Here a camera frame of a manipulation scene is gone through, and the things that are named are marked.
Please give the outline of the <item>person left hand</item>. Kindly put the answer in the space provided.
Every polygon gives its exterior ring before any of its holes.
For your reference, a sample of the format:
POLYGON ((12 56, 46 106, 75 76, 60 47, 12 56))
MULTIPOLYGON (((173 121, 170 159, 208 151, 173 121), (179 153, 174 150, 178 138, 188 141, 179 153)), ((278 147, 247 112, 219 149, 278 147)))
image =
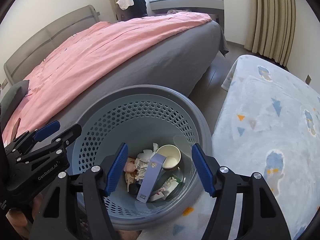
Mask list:
MULTIPOLYGON (((32 217, 35 219, 39 213, 40 206, 43 201, 43 195, 39 193, 33 201, 32 217)), ((10 210, 6 215, 8 221, 16 230, 16 232, 25 239, 29 238, 30 231, 27 229, 28 221, 21 211, 10 210)))

